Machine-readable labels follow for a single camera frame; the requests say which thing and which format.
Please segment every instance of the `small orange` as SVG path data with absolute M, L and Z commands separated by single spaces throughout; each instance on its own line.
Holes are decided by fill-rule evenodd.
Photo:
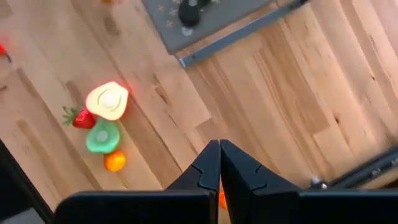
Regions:
M 112 172 L 121 170 L 126 165 L 126 156 L 121 151 L 114 151 L 104 156 L 105 168 Z
M 223 191 L 220 191 L 220 193 L 218 194 L 218 203 L 221 206 L 221 208 L 227 209 L 226 200 L 225 200 L 225 194 L 224 194 Z

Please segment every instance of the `knob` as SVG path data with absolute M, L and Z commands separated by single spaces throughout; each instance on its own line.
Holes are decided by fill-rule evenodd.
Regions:
M 178 8 L 178 17 L 186 27 L 196 26 L 200 21 L 200 3 L 198 0 L 183 0 Z

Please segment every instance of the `wooden surface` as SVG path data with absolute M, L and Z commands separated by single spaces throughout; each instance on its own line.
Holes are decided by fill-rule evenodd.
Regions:
M 331 180 L 397 143 L 396 21 L 398 1 L 313 0 L 184 70 L 140 0 L 0 0 L 14 60 L 0 59 L 0 138 L 52 209 L 82 190 L 162 189 L 210 139 L 299 186 Z M 62 106 L 110 80 L 132 90 L 117 173 L 62 126 Z

